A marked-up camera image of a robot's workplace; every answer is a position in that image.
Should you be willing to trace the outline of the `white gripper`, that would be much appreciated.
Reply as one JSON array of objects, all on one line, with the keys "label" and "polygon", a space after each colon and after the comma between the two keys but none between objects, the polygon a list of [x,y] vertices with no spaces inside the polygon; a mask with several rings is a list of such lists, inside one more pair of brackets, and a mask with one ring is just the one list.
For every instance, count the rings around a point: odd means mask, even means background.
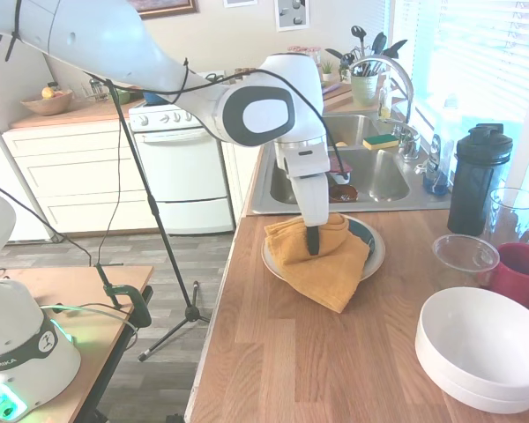
[{"label": "white gripper", "polygon": [[306,242],[311,256],[317,256],[320,249],[319,226],[329,216],[329,195],[326,174],[313,174],[293,179],[293,191],[306,226]]}]

